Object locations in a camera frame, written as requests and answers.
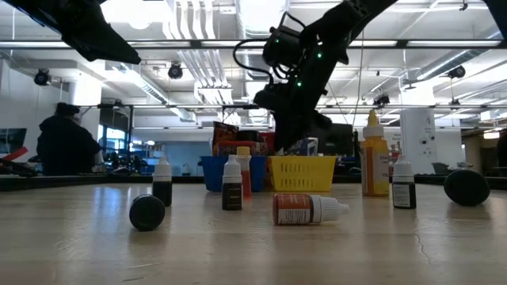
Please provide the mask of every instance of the table surface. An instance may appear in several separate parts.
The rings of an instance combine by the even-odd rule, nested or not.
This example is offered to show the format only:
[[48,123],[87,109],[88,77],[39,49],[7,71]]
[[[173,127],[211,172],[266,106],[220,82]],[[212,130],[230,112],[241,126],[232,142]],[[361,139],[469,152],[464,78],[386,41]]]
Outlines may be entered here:
[[417,210],[331,192],[349,215],[321,226],[274,226],[272,193],[222,211],[202,184],[174,185],[153,232],[128,220],[145,184],[0,193],[2,285],[33,284],[505,284],[507,192],[480,207],[417,186]]

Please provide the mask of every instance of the blue bin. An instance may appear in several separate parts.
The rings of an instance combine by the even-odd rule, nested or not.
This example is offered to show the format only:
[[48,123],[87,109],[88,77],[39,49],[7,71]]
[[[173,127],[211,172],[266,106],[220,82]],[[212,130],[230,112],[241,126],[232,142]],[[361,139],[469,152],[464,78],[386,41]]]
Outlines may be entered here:
[[[254,156],[250,160],[250,180],[252,181],[252,192],[260,192],[264,188],[267,159],[267,157]],[[201,161],[203,162],[206,189],[211,192],[221,192],[223,166],[227,162],[227,157],[201,157]]]

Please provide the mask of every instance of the small bottle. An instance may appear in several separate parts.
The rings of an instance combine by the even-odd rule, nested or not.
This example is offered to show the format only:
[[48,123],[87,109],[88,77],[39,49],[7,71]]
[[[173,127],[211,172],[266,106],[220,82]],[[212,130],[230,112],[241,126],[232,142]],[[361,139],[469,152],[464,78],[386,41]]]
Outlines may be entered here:
[[173,203],[173,177],[172,168],[165,155],[162,155],[153,172],[153,196],[159,198],[164,206],[169,207]]
[[276,194],[273,198],[275,225],[320,224],[337,221],[348,213],[349,205],[340,204],[335,198],[306,194]]
[[393,206],[397,209],[415,209],[417,207],[414,172],[412,165],[403,154],[399,155],[398,161],[395,163]]
[[250,148],[239,146],[236,150],[239,165],[241,166],[241,176],[243,179],[243,199],[252,198],[252,182],[250,180]]
[[241,209],[243,209],[241,166],[236,161],[235,155],[229,155],[229,161],[223,166],[222,210]]
[[363,196],[389,196],[389,149],[375,110],[370,111],[361,143],[361,184]]

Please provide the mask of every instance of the yellow bottle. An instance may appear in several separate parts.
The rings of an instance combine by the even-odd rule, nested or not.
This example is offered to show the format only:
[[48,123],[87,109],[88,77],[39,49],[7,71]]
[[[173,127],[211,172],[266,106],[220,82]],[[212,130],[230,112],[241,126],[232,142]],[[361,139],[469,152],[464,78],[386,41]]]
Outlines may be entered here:
[[365,141],[361,143],[361,169],[363,196],[389,196],[389,149],[383,139],[383,127],[375,110],[370,111],[368,126],[363,129]]

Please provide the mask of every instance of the yellow plastic basket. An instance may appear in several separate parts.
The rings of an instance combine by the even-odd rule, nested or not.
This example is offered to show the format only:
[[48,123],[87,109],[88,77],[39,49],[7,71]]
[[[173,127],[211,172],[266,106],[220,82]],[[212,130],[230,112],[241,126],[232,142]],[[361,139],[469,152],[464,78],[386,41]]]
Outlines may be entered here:
[[273,156],[272,183],[277,192],[328,192],[336,157]]

